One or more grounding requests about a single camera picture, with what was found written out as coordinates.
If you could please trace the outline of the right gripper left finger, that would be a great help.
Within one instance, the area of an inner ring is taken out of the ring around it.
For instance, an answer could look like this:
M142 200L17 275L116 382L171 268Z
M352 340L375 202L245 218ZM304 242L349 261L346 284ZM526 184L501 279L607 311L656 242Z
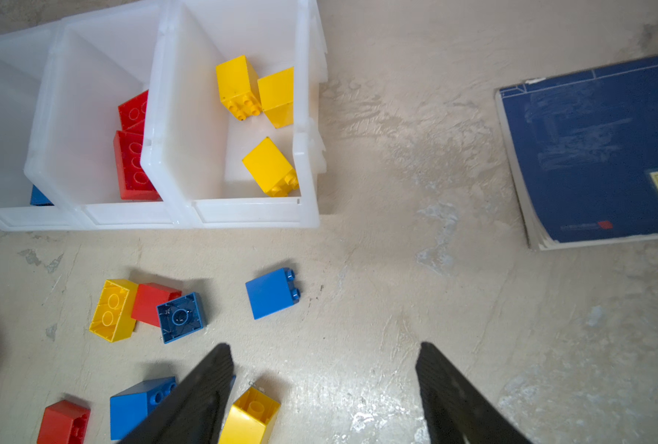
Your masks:
M216 345L123 443L217 443L234 375L231 347Z

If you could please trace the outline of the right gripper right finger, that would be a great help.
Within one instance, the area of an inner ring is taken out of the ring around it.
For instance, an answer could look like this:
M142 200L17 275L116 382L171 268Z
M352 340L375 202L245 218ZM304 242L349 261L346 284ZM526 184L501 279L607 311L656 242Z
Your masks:
M529 441L430 342L421 344L416 373L432 443Z

